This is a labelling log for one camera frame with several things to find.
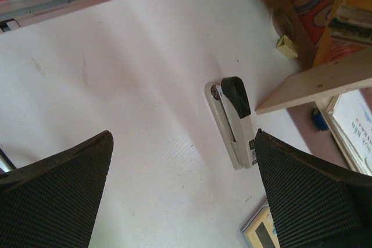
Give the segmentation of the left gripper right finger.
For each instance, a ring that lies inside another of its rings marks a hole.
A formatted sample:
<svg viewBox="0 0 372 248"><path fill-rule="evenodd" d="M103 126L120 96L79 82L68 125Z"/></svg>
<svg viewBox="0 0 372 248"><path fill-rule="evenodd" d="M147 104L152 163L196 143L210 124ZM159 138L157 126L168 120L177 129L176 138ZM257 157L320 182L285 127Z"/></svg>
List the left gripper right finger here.
<svg viewBox="0 0 372 248"><path fill-rule="evenodd" d="M258 130L257 164L281 247L371 247L371 177Z"/></svg>

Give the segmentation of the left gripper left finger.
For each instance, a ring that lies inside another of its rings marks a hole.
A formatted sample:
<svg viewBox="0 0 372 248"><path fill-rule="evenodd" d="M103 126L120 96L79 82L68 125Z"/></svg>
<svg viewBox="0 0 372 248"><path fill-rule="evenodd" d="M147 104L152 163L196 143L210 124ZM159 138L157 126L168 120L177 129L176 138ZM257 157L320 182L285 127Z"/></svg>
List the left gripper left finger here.
<svg viewBox="0 0 372 248"><path fill-rule="evenodd" d="M1 174L1 247L88 247L112 153L103 131Z"/></svg>

